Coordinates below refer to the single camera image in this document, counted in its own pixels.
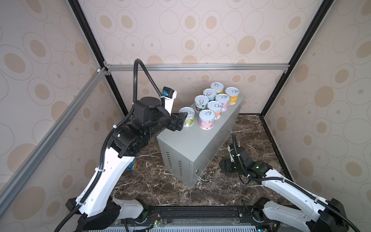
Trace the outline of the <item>green label can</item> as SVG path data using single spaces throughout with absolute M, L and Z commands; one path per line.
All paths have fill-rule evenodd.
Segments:
M 191 107 L 183 107 L 179 110 L 179 113 L 187 113 L 184 120 L 184 127 L 191 127 L 194 124 L 195 110 Z

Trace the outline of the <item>purple white label can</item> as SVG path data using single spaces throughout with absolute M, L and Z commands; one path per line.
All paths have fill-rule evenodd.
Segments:
M 198 125 L 203 130 L 210 130 L 214 126 L 215 113 L 205 109 L 199 113 Z

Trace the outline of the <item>teal brown label can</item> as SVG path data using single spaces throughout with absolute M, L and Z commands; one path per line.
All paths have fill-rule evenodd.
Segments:
M 207 109 L 207 104 L 209 103 L 209 98 L 204 95 L 198 95 L 195 97 L 195 112 L 199 113 L 202 110 Z

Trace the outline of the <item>orange white label can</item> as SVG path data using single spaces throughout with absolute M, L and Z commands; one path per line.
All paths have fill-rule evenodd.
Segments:
M 221 117 L 223 106 L 218 101 L 210 101 L 207 104 L 207 109 L 213 111 L 215 114 L 215 120 L 218 120 Z

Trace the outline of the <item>light blue bear can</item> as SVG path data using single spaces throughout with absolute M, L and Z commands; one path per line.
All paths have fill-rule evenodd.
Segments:
M 214 101 L 217 95 L 217 91 L 214 89 L 205 89 L 203 91 L 204 96 L 209 98 L 209 101 Z

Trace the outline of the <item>pink label can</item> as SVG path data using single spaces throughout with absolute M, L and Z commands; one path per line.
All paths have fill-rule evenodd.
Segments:
M 215 97 L 215 100 L 222 104 L 222 112 L 225 112 L 228 110 L 229 104 L 230 104 L 229 95 L 224 94 L 224 93 L 217 94 Z

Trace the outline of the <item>yellow fruit label can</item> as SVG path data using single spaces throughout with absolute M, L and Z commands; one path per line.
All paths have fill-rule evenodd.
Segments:
M 224 93 L 224 85 L 220 82 L 213 82 L 211 84 L 211 89 L 215 90 L 217 94 Z

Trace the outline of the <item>yellow orange label can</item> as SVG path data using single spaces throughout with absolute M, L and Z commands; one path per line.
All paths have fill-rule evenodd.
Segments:
M 229 87 L 225 89 L 225 93 L 230 97 L 230 105 L 236 104 L 240 91 L 235 87 Z

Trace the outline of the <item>blue label dark can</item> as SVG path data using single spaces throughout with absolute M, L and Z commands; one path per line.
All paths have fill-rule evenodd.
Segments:
M 136 167 L 137 167 L 137 160 L 136 159 L 134 159 L 128 166 L 127 166 L 127 169 L 129 170 L 129 171 L 133 171 L 133 170 L 135 170 L 136 169 Z

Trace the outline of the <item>grey metal cabinet box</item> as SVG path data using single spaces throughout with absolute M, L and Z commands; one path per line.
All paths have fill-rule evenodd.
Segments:
M 161 132 L 157 141 L 166 169 L 193 187 L 232 133 L 244 100 L 245 96 L 240 95 L 237 103 L 222 113 L 210 130 L 198 126 L 199 115 L 196 115 L 191 127 Z

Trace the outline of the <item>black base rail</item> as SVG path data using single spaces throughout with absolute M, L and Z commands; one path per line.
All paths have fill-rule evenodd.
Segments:
M 207 220 L 236 219 L 239 223 L 277 224 L 285 223 L 301 231 L 322 231 L 317 226 L 320 215 L 311 219 L 298 209 L 282 206 L 266 198 L 261 198 L 252 206 L 150 206 L 144 209 L 138 218 L 121 219 L 120 223 L 130 226 L 148 226 L 154 228 L 160 223 L 171 223 L 177 219 Z

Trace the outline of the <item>silver horizontal back rail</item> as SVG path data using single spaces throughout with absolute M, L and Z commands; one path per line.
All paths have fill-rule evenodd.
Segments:
M 281 70 L 287 71 L 288 63 L 248 63 L 248 64 L 147 64 L 149 72 L 175 72 L 175 71 L 261 71 Z

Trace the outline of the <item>black corner frame post left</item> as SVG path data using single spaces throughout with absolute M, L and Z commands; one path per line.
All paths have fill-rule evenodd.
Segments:
M 77 0 L 68 0 L 68 5 L 71 7 L 71 10 L 76 17 L 76 20 L 93 52 L 93 55 L 95 59 L 97 60 L 99 67 L 107 68 L 107 64 L 105 62 L 105 58 L 101 52 L 101 49 L 98 45 L 98 42 L 96 40 L 95 35 L 93 34 L 93 31 L 90 27 L 90 24 L 88 23 L 88 20 L 83 12 L 82 6 L 80 5 L 79 1 Z M 122 111 L 122 113 L 126 116 L 128 114 L 128 110 L 125 106 L 125 103 L 123 101 L 123 98 L 119 92 L 119 89 L 112 77 L 111 74 L 105 75 L 106 81 L 109 84 L 109 87 Z

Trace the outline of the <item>silver left side rail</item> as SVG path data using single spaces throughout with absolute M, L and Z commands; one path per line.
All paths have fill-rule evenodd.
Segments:
M 71 104 L 68 105 L 57 122 L 50 128 L 40 143 L 13 174 L 10 181 L 5 185 L 1 192 L 1 217 L 4 216 L 6 211 L 12 205 L 18 194 L 24 188 L 25 184 L 29 181 L 53 145 L 59 139 L 60 135 L 65 131 L 73 117 L 85 103 L 96 85 L 105 76 L 107 70 L 108 69 L 106 67 L 101 67 L 100 71 L 96 72 L 92 76 L 84 88 L 74 98 Z

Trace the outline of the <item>black corner frame post right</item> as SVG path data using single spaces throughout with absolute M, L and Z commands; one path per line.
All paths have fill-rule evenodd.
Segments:
M 272 94 L 270 95 L 267 103 L 265 104 L 260 114 L 261 120 L 263 120 L 265 116 L 267 115 L 275 99 L 277 98 L 278 94 L 280 93 L 281 89 L 283 88 L 284 84 L 289 78 L 290 74 L 293 72 L 296 64 L 298 63 L 299 59 L 303 55 L 305 49 L 307 48 L 308 44 L 312 40 L 313 36 L 315 35 L 316 31 L 318 30 L 320 24 L 324 20 L 326 14 L 328 13 L 333 3 L 334 3 L 334 0 L 325 0 L 325 1 L 322 1 L 322 3 L 320 4 L 318 11 L 314 15 L 312 21 L 309 24 L 308 29 L 306 30 L 302 40 L 299 42 L 297 49 L 295 50 L 291 60 L 288 63 L 289 68 L 282 74 L 276 87 L 274 88 Z

